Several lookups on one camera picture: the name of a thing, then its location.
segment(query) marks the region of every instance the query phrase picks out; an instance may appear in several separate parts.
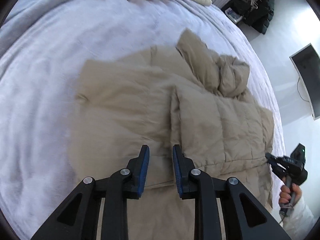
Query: television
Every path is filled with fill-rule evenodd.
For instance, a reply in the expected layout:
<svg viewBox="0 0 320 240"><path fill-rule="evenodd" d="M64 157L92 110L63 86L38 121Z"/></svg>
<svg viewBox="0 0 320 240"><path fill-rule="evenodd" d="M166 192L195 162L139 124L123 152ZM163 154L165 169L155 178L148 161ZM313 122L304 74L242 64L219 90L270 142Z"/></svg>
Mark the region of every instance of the television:
<svg viewBox="0 0 320 240"><path fill-rule="evenodd" d="M320 117L320 58L311 44L290 57L307 91L313 119Z"/></svg>

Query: person's arm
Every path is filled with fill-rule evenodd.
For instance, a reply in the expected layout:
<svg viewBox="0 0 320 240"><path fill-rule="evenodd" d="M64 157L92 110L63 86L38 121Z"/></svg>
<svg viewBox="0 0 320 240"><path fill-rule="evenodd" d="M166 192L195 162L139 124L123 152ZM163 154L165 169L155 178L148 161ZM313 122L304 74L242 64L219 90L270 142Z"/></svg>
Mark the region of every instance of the person's arm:
<svg viewBox="0 0 320 240"><path fill-rule="evenodd" d="M292 240L303 240L315 225L316 220L304 202L300 187L293 184L292 190L296 193L293 212L287 218L283 219L281 217L283 219L283 229ZM281 187L279 203L288 203L290 199L290 189L283 185Z"/></svg>

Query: jacket sleeve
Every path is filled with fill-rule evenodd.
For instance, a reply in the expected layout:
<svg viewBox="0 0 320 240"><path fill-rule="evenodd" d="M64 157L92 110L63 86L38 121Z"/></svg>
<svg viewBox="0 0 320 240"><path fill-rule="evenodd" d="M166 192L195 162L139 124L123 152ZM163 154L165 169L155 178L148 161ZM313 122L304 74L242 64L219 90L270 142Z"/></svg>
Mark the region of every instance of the jacket sleeve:
<svg viewBox="0 0 320 240"><path fill-rule="evenodd" d="M303 197L301 197L294 206L294 210L290 217L283 220L283 229L292 240L303 240L315 223L316 219L304 202Z"/></svg>

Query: dark clothing pile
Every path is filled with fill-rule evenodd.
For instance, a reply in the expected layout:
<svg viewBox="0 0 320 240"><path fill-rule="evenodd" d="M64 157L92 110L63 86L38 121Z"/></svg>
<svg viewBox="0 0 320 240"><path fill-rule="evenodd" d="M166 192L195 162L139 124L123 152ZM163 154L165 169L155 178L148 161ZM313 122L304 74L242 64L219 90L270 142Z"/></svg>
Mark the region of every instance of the dark clothing pile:
<svg viewBox="0 0 320 240"><path fill-rule="evenodd" d="M257 0L257 8L252 9L250 0L231 0L223 8L229 7L244 17L243 22L258 32L265 34L274 15L275 0Z"/></svg>

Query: metal pivot screw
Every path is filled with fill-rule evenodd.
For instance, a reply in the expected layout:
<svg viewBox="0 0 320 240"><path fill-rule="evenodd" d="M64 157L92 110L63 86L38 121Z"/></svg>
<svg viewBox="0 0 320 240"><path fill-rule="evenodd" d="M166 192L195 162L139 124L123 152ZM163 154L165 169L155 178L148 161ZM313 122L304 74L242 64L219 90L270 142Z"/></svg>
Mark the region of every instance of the metal pivot screw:
<svg viewBox="0 0 320 240"><path fill-rule="evenodd" d="M193 174L193 175L200 175L200 173L201 173L201 170L199 170L199 169L191 170L191 174Z"/></svg>
<svg viewBox="0 0 320 240"><path fill-rule="evenodd" d="M232 185L237 185L238 184L238 180L236 178L230 178L229 179L229 183Z"/></svg>
<svg viewBox="0 0 320 240"><path fill-rule="evenodd" d="M83 179L83 183L84 184L90 184L92 182L92 178L91 177L85 177L84 179Z"/></svg>
<svg viewBox="0 0 320 240"><path fill-rule="evenodd" d="M128 174L130 173L130 170L128 170L128 169L122 169L122 170L120 171L120 173L121 173L122 175L128 175Z"/></svg>

